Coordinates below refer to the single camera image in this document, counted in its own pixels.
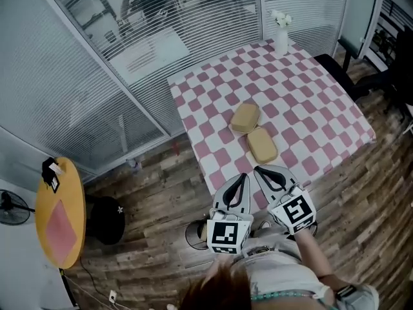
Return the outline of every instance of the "table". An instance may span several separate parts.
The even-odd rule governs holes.
[[[64,172],[57,176],[60,186],[56,193],[54,193],[50,186],[43,180],[40,181],[35,206],[35,224],[37,235],[46,257],[56,267],[68,269],[79,259],[85,242],[85,192],[75,165],[67,158],[58,158],[56,162]],[[71,247],[70,249],[65,249],[67,257],[61,261],[55,258],[55,251],[52,245],[50,245],[50,237],[48,237],[50,218],[60,201],[63,204],[68,222],[72,228],[72,230],[69,227],[66,229],[68,230],[66,232],[67,241],[69,241],[67,247]]]
[[[268,164],[290,169],[304,186],[376,138],[357,105],[314,58],[291,40],[288,54],[278,56],[273,44],[245,45],[169,80],[210,193],[245,172],[255,200],[251,213],[268,202],[245,137],[228,126],[242,102],[260,107],[258,125],[277,146],[279,156]]]

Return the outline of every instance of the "pink paper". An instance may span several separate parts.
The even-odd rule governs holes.
[[[62,201],[56,204],[50,215],[46,226],[46,238],[52,248],[54,259],[58,265],[62,265],[77,240]]]

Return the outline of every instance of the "white vase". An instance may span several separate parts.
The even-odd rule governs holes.
[[[288,30],[286,27],[277,26],[276,36],[274,38],[274,48],[277,55],[285,55],[288,52]]]

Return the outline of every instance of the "pink placemat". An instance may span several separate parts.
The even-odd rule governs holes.
[[[268,205],[245,137],[228,124],[242,102],[261,109],[279,156],[304,185],[318,179],[376,135],[340,84],[290,41],[277,56],[272,41],[245,45],[211,59],[170,84],[172,96],[212,195],[231,177],[250,177],[251,213]]]
[[[52,248],[53,257],[58,265],[66,260],[76,243],[77,236],[66,214],[62,201],[53,209],[46,226],[46,238]]]

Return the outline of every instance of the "yellow round table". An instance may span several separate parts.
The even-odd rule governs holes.
[[[75,165],[68,158],[56,159],[63,174],[57,175],[60,182],[56,193],[43,179],[39,183],[35,206],[35,224],[41,247],[47,258],[56,266],[68,269],[73,266],[81,255],[85,243],[86,233],[86,202],[85,192],[80,175]],[[67,218],[76,235],[76,241],[63,263],[58,264],[54,258],[53,250],[48,244],[46,227],[53,210],[61,201],[65,208]]]

